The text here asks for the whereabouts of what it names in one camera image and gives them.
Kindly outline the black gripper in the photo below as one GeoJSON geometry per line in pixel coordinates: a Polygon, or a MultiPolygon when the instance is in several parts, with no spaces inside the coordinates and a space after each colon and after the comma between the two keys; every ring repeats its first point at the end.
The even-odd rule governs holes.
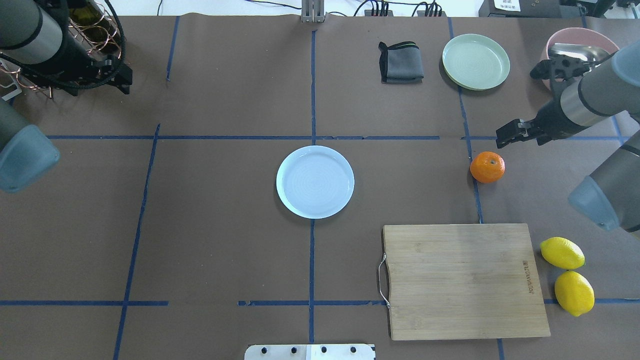
{"type": "Polygon", "coordinates": [[[590,70],[585,60],[569,55],[556,55],[543,59],[530,71],[531,78],[548,80],[551,99],[537,110],[532,120],[514,119],[496,130],[496,148],[501,150],[515,142],[536,141],[542,146],[550,141],[573,137],[589,128],[569,117],[569,105],[562,105],[562,95],[571,85],[577,85],[575,77],[590,70]]]}

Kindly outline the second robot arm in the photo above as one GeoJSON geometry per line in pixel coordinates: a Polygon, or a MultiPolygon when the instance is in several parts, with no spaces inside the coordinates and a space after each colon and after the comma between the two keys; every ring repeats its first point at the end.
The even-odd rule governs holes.
{"type": "MultiPolygon", "coordinates": [[[[128,95],[133,70],[127,40],[109,0],[3,0],[1,72],[18,88],[77,96],[112,87],[128,95]]],[[[1,102],[0,186],[22,191],[50,171],[61,154],[9,103],[1,102]]]]}

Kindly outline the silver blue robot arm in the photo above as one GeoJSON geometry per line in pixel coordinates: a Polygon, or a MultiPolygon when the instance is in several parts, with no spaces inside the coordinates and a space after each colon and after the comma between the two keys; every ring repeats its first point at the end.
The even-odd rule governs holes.
{"type": "MultiPolygon", "coordinates": [[[[546,79],[551,99],[531,120],[509,121],[495,132],[499,149],[515,142],[570,142],[585,130],[627,113],[639,121],[639,43],[635,41],[599,61],[553,55],[531,70],[546,79]]],[[[622,230],[639,237],[639,133],[608,139],[598,157],[567,196],[569,205],[602,231],[622,230]]]]}

